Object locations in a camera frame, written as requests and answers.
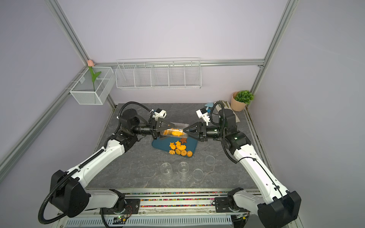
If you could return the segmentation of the batch orange cookies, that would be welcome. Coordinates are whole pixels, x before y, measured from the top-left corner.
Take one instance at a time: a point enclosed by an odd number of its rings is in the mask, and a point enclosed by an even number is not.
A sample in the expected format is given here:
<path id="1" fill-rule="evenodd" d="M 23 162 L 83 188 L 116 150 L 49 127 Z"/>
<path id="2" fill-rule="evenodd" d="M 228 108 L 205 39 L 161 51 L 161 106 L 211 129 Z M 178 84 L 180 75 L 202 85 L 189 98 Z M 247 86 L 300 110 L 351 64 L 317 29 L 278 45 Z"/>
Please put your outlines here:
<path id="1" fill-rule="evenodd" d="M 169 132 L 171 134 L 170 137 L 183 137 L 184 136 L 184 132 L 181 129 L 171 128 L 171 129 L 164 130 L 163 132 Z"/>
<path id="2" fill-rule="evenodd" d="M 175 153 L 180 155 L 180 156 L 187 156 L 187 157 L 192 157 L 193 156 L 193 152 L 192 151 L 187 151 L 185 145 L 177 145 L 176 149 L 175 149 Z"/>

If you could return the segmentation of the clear cookie jar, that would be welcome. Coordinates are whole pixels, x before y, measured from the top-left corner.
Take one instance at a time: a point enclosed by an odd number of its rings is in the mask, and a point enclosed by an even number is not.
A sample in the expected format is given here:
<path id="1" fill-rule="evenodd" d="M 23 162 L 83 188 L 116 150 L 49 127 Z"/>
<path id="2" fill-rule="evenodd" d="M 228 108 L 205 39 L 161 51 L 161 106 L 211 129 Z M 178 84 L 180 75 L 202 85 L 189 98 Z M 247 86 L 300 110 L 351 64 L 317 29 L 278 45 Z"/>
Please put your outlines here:
<path id="1" fill-rule="evenodd" d="M 179 178 L 181 180 L 187 180 L 189 177 L 189 164 L 187 162 L 181 162 L 178 165 Z"/>
<path id="2" fill-rule="evenodd" d="M 170 129 L 166 129 L 162 131 L 160 134 L 162 136 L 168 137 L 177 137 L 177 138 L 188 138 L 188 134 L 186 134 L 183 130 L 189 125 L 186 123 L 173 123 L 174 127 Z"/>
<path id="3" fill-rule="evenodd" d="M 164 162 L 160 167 L 161 174 L 164 178 L 169 179 L 173 176 L 173 168 L 170 163 Z"/>

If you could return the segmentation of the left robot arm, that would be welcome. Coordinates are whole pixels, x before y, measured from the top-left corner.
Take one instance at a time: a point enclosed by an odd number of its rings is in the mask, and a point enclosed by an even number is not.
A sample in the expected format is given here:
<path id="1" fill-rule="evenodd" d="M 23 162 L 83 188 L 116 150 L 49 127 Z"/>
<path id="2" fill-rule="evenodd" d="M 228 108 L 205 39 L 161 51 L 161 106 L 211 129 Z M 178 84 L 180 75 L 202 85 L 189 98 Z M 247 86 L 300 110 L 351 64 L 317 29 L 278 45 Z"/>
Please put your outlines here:
<path id="1" fill-rule="evenodd" d="M 125 194 L 115 189 L 88 191 L 86 188 L 99 172 L 130 150 L 139 141 L 139 135 L 151 135 L 156 139 L 161 132 L 173 128 L 175 125 L 165 117 L 166 111 L 162 109 L 149 109 L 134 101 L 124 104 L 118 114 L 116 130 L 97 152 L 68 171 L 59 170 L 52 175 L 50 191 L 40 206 L 38 221 L 50 224 L 65 216 L 73 218 L 94 209 L 100 209 L 101 214 L 107 209 L 122 214 L 127 207 Z"/>

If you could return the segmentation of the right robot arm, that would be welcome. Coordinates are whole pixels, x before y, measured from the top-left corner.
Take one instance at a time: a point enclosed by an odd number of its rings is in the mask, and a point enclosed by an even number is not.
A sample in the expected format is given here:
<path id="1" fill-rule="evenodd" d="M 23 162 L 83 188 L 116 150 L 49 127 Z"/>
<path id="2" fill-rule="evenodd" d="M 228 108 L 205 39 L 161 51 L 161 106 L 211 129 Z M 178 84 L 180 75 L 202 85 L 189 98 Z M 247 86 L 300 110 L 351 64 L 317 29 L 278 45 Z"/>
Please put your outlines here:
<path id="1" fill-rule="evenodd" d="M 238 130 L 234 112 L 225 109 L 220 101 L 214 103 L 217 105 L 221 107 L 217 122 L 212 113 L 200 109 L 197 115 L 203 121 L 189 125 L 183 132 L 200 142 L 219 141 L 229 160 L 245 168 L 261 193 L 258 197 L 243 188 L 236 188 L 228 193 L 225 207 L 234 212 L 244 209 L 257 215 L 266 228 L 282 228 L 296 220 L 301 205 L 299 194 L 290 192 L 264 164 L 248 137 Z"/>

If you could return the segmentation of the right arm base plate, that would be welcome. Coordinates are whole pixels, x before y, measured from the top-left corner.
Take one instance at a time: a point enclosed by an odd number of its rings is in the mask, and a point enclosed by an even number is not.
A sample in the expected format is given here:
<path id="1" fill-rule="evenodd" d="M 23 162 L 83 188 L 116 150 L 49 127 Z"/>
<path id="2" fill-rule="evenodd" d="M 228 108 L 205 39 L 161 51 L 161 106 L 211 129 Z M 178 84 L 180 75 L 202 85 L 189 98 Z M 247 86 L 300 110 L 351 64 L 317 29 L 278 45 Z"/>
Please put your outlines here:
<path id="1" fill-rule="evenodd" d="M 230 197 L 216 197 L 212 201 L 212 205 L 215 207 L 217 213 L 228 213 L 228 212 L 249 212 L 245 208 L 238 207 Z"/>

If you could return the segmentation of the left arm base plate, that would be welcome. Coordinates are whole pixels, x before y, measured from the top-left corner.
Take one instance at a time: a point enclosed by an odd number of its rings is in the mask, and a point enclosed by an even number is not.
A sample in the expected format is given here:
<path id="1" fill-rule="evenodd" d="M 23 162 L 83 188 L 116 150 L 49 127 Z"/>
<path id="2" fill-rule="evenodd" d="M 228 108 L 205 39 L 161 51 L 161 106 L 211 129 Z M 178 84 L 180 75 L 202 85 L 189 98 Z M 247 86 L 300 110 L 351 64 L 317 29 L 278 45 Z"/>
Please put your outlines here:
<path id="1" fill-rule="evenodd" d="M 140 199 L 125 199 L 122 203 L 122 206 L 124 206 L 123 208 L 119 207 L 119 205 L 117 204 L 113 208 L 103 208 L 102 212 L 104 215 L 134 215 L 138 214 L 140 209 L 140 203 Z"/>

